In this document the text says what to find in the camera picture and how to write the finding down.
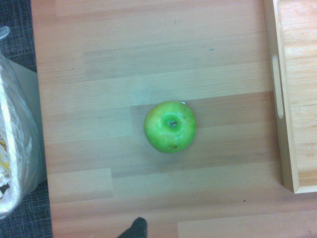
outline plastic bag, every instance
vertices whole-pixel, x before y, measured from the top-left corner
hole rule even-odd
[[[0,39],[9,28],[0,28]],[[0,219],[45,180],[37,125],[6,58],[0,53]]]

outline floor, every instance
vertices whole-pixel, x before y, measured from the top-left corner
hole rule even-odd
[[[0,51],[9,60],[36,72],[30,0],[0,0],[0,27],[11,33],[0,40]],[[0,220],[0,238],[51,238],[47,182],[27,195],[12,214]]]

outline green apple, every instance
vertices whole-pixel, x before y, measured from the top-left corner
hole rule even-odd
[[[149,143],[163,153],[184,150],[194,140],[196,119],[184,103],[168,101],[152,108],[144,120],[144,133]]]

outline wood grain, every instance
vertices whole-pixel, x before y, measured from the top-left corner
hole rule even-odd
[[[113,238],[139,216],[157,238],[316,232],[316,194],[282,184],[262,0],[33,0],[32,14],[54,237]],[[143,133],[167,100],[198,125],[173,155]]]
[[[296,193],[317,191],[317,41],[313,37],[317,4],[302,0],[265,3],[270,55],[279,57],[283,87],[285,118],[277,118],[277,128],[284,183]],[[275,22],[269,18],[269,8],[274,9]]]

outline wooden tray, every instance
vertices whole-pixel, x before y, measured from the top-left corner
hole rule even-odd
[[[284,186],[317,191],[317,2],[264,3]]]

